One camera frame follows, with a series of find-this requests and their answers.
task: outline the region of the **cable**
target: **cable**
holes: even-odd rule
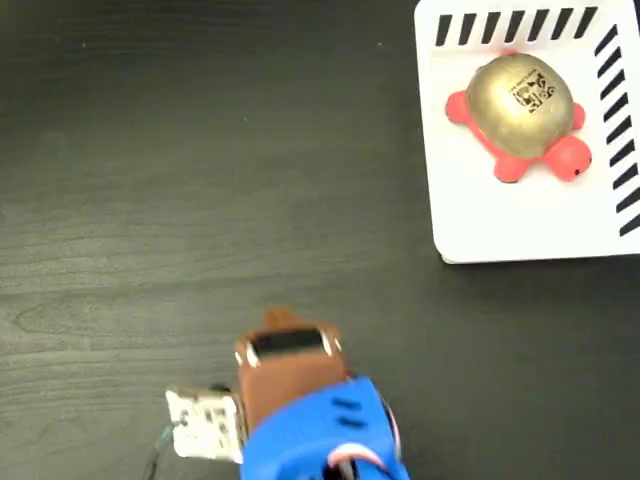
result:
[[[160,455],[162,454],[163,447],[169,443],[171,438],[173,437],[173,429],[175,425],[167,425],[165,429],[160,434],[158,440],[156,440],[155,445],[153,446],[153,451],[151,452],[151,456],[149,460],[147,460],[147,464],[144,467],[144,473],[142,475],[143,480],[154,480],[156,478],[156,473],[158,473],[158,463],[160,462]]]

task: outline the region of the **brown gripper pad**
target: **brown gripper pad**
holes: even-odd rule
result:
[[[288,309],[266,312],[265,328],[247,332],[236,342],[242,359],[238,376],[248,432],[291,401],[315,390],[342,382],[348,370],[339,348],[338,331],[327,324],[305,322]],[[331,354],[322,349],[302,350],[260,359],[256,366],[247,361],[247,344],[274,331],[319,329],[329,340]]]

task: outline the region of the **qr code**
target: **qr code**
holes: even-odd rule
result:
[[[525,107],[529,113],[534,113],[544,102],[553,97],[556,87],[551,85],[542,72],[534,68],[509,92],[517,102]]]

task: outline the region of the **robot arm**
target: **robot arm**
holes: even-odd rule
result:
[[[343,478],[408,480],[395,429],[369,378],[305,395],[267,418],[247,439],[242,480]]]

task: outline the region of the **white tray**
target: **white tray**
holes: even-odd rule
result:
[[[488,40],[485,31],[498,16]],[[513,41],[505,41],[518,17]],[[633,60],[640,36],[633,1],[422,0],[415,27],[433,236],[445,261],[640,253],[640,63]],[[493,158],[467,128],[447,119],[448,96],[507,47],[549,63],[584,106],[587,119],[577,135],[591,148],[593,163],[577,180],[562,182],[536,165],[520,182],[501,183]]]

